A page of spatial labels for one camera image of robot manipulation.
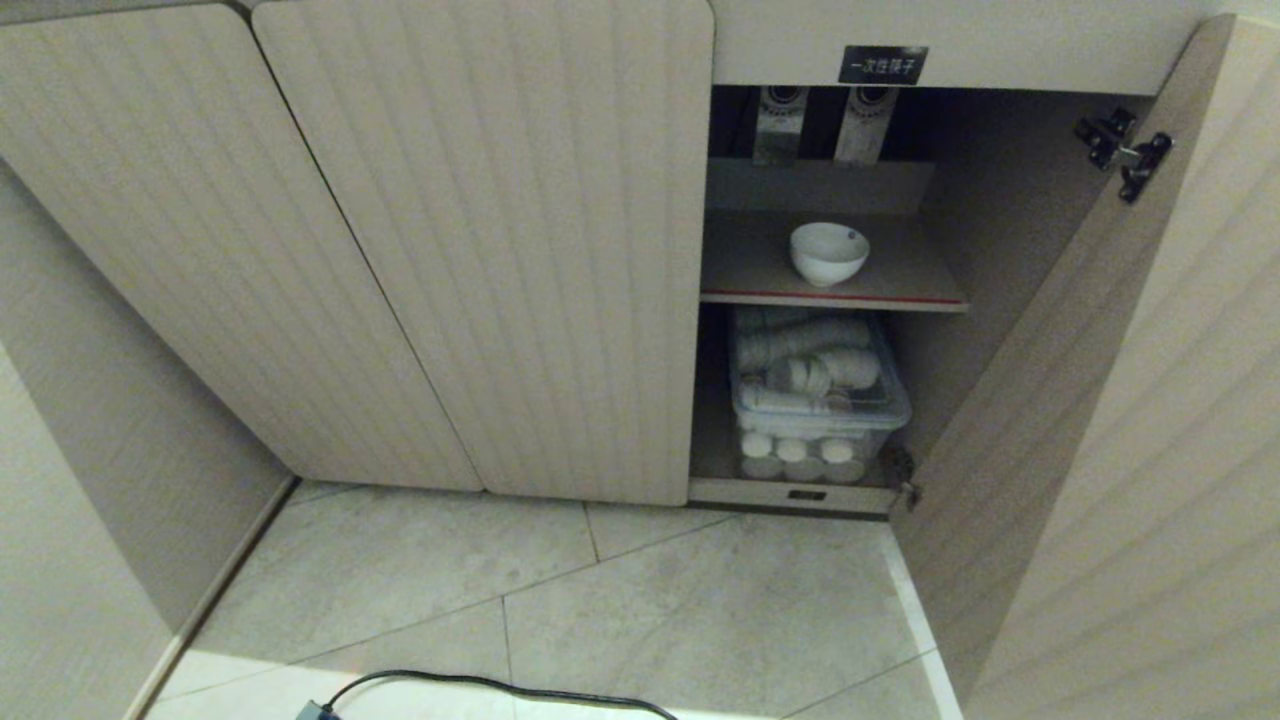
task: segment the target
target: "power cord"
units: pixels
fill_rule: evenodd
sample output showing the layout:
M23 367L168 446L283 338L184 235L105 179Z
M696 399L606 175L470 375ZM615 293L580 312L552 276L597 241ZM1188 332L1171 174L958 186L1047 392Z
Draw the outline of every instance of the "power cord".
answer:
M626 697L612 697L604 694L588 694L588 693L571 693L564 691L536 691L529 688L521 688L518 685L511 685L500 680L493 680L490 678L481 678L479 675L438 675L435 673L424 673L421 670L380 670L378 673L370 673L362 678L357 678L351 683L347 683L344 688L338 691L329 702L316 706L315 702L308 702L307 707L303 708L302 714L298 715L298 720L342 720L333 712L333 706L338 702L342 696L347 694L348 691L362 685L365 683L371 683L374 680L384 680L389 678L410 678L413 680L430 680L433 683L468 683L472 685L484 685L488 688L494 688L503 691L506 693L513 694L516 697L524 697L529 700L543 700L553 702L570 702L575 705L594 705L598 707L622 707L630 710L645 710L653 712L654 715L663 717L664 720L678 720L675 715L667 712L666 710L658 707L652 702L645 702L643 700L632 700Z

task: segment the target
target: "black cable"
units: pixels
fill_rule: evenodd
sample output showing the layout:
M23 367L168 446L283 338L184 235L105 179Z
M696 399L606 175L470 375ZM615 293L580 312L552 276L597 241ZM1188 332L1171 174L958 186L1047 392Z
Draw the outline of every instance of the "black cable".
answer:
M516 697L525 697L531 700L550 700L561 702L573 702L579 705L598 705L602 707L628 707L632 710L648 710L664 720L678 720L675 715L667 712L666 710L658 707L652 702L645 702L643 700L632 700L626 697L612 697L604 694L586 694L586 693L571 693L563 691L534 691L529 688L521 688L517 685L509 685L500 680L492 680L489 678L481 678L479 675L436 675L435 673L424 673L421 670L379 670L378 673L370 673L364 678L357 678L347 687L342 688L333 696L333 698L321 706L325 712L333 712L334 703L338 698L347 694L347 691L355 688L356 685L362 685L365 683L371 683L374 680L381 680L384 678L412 678L415 680L430 680L433 683L471 683L475 685L485 685L489 688L499 689L511 693Z

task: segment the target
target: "plug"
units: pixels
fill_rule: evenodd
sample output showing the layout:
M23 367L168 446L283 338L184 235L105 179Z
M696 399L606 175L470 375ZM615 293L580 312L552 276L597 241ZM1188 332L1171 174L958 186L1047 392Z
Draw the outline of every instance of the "plug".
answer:
M307 701L307 706L298 712L298 720L342 720L342 717L320 707L315 701Z

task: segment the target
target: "plastic storage box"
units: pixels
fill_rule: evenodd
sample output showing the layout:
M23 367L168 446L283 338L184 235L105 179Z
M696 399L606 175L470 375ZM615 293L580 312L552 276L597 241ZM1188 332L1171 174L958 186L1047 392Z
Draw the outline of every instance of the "plastic storage box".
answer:
M888 436L911 419L884 333L868 313L735 307L730 380L742 474L751 479L855 484ZM868 387L769 387L782 361L813 363L859 348L878 373Z

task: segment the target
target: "white bowl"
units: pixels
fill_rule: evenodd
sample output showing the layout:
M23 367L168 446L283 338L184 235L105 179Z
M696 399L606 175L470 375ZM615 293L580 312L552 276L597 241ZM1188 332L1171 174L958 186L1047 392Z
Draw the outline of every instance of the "white bowl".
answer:
M791 233L791 263L817 287L831 287L854 277L872 254L863 233L836 223L809 223Z

